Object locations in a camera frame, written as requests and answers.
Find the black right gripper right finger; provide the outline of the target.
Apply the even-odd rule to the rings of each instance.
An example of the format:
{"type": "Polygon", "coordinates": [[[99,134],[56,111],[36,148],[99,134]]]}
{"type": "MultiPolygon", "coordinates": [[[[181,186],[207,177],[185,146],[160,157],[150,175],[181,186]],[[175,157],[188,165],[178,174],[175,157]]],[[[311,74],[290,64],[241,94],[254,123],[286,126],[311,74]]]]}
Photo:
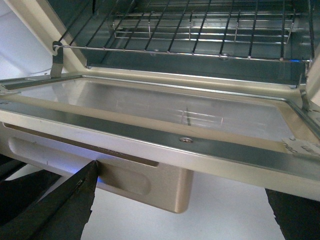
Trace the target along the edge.
{"type": "Polygon", "coordinates": [[[286,240],[320,238],[320,203],[271,189],[265,189],[274,218],[286,240]]]}

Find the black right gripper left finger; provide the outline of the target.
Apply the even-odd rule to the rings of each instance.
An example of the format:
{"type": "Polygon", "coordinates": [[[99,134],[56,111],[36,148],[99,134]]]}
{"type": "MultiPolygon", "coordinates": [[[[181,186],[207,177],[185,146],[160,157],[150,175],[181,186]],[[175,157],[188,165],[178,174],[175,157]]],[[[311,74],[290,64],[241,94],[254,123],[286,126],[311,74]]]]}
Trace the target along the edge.
{"type": "Polygon", "coordinates": [[[79,240],[91,216],[98,165],[91,161],[47,193],[60,175],[46,170],[6,180],[0,168],[0,238],[2,240],[79,240]]]}

